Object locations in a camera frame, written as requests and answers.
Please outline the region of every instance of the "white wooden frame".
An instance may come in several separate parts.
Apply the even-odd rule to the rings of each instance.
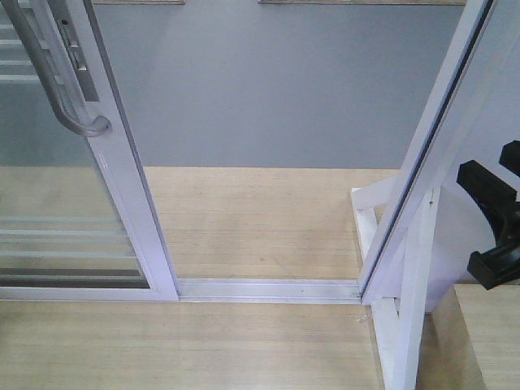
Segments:
[[[374,208],[385,204],[394,179],[352,189],[357,237],[363,258],[369,252],[378,228]],[[391,277],[402,281],[400,292],[394,297],[382,297],[371,302],[379,360],[388,390],[415,388],[439,197],[439,188],[423,197],[407,228],[405,240],[399,245],[404,248],[404,253],[396,258],[404,257],[405,265],[403,270],[394,270]],[[400,298],[399,309],[397,298]]]

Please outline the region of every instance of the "light wood floor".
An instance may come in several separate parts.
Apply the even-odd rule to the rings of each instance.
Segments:
[[[0,302],[0,388],[379,389],[354,305]]]
[[[395,170],[147,167],[183,277],[356,279],[349,191]]]
[[[146,173],[180,275],[355,278],[349,189],[395,172]],[[91,198],[87,187],[74,198]],[[43,193],[59,203],[56,186]],[[447,390],[428,324],[418,389]],[[2,390],[383,388],[370,315],[355,305],[0,302],[0,379]]]

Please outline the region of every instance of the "glass pane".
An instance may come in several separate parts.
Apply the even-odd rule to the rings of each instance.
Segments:
[[[147,288],[88,142],[54,117],[2,8],[0,42],[0,285]]]

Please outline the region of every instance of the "metal door handle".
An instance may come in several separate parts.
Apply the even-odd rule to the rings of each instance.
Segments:
[[[83,137],[101,136],[111,126],[111,122],[104,116],[97,116],[92,123],[81,123],[76,115],[70,113],[59,93],[59,85],[47,61],[46,54],[31,25],[20,9],[18,0],[0,0],[11,19],[11,22],[22,41],[32,65],[40,78],[41,85],[49,99],[50,106],[56,119],[66,128]]]

